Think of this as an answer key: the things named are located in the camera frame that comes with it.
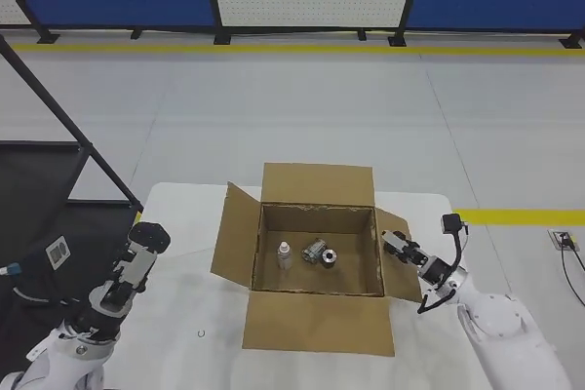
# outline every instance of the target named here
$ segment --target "power outlet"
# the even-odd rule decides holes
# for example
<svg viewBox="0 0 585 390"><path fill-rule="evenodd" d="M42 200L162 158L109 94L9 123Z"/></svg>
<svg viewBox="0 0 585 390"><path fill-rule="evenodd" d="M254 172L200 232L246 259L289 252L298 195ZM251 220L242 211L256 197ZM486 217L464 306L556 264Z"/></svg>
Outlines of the power outlet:
<svg viewBox="0 0 585 390"><path fill-rule="evenodd" d="M564 234L567 234L569 236L570 240L572 240L572 242L574 243L574 249L578 252L579 251L578 242L576 241L576 238L574 237L571 231L548 229L548 235L550 236L550 239L553 240L553 245L555 246L555 249L557 251L572 252L572 248L562 244L562 237Z"/></svg>

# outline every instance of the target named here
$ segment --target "box flap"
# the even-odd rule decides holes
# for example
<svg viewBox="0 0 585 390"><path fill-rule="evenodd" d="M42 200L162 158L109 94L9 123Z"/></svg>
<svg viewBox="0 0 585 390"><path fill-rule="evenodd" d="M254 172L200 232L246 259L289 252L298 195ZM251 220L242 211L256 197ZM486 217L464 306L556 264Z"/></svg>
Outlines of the box flap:
<svg viewBox="0 0 585 390"><path fill-rule="evenodd" d="M214 246L212 273L245 287L252 284L259 220L260 203L228 182Z"/></svg>
<svg viewBox="0 0 585 390"><path fill-rule="evenodd" d="M250 292L243 348L394 356L384 297Z"/></svg>
<svg viewBox="0 0 585 390"><path fill-rule="evenodd" d="M415 265L403 264L399 259L392 257L383 249L381 241L381 232L384 230L399 230L410 238L408 223L382 209L376 210L377 221L377 238L380 245L381 274L383 276L384 293L388 296L411 300L413 302L422 301L420 293L420 282Z"/></svg>
<svg viewBox="0 0 585 390"><path fill-rule="evenodd" d="M262 202L372 207L372 168L266 163Z"/></svg>

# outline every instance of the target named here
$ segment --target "white bottle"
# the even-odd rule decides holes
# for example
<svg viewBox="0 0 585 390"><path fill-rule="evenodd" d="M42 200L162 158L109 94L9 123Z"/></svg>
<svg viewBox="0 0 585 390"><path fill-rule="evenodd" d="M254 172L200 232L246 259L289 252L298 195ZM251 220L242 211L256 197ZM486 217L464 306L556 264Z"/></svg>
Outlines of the white bottle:
<svg viewBox="0 0 585 390"><path fill-rule="evenodd" d="M286 241L282 241L280 248L277 249L277 262L282 269L290 269L293 265L293 259L291 258L291 247Z"/></svg>

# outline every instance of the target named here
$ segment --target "white wall panel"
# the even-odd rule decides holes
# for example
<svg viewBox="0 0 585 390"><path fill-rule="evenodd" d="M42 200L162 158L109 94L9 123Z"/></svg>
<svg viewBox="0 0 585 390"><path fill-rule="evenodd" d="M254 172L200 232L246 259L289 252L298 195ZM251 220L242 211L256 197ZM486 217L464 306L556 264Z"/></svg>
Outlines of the white wall panel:
<svg viewBox="0 0 585 390"><path fill-rule="evenodd" d="M396 27L405 0L219 0L225 26Z"/></svg>
<svg viewBox="0 0 585 390"><path fill-rule="evenodd" d="M0 0L0 24L30 24L15 0Z"/></svg>

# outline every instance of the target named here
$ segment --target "blue wall panel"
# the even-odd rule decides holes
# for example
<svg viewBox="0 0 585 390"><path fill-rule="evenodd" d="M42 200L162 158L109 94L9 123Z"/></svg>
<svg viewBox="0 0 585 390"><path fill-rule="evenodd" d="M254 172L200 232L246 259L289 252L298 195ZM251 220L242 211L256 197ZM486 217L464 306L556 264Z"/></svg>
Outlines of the blue wall panel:
<svg viewBox="0 0 585 390"><path fill-rule="evenodd" d="M410 28L575 29L585 0L413 0Z"/></svg>
<svg viewBox="0 0 585 390"><path fill-rule="evenodd" d="M28 0L43 24L214 25L209 0Z"/></svg>

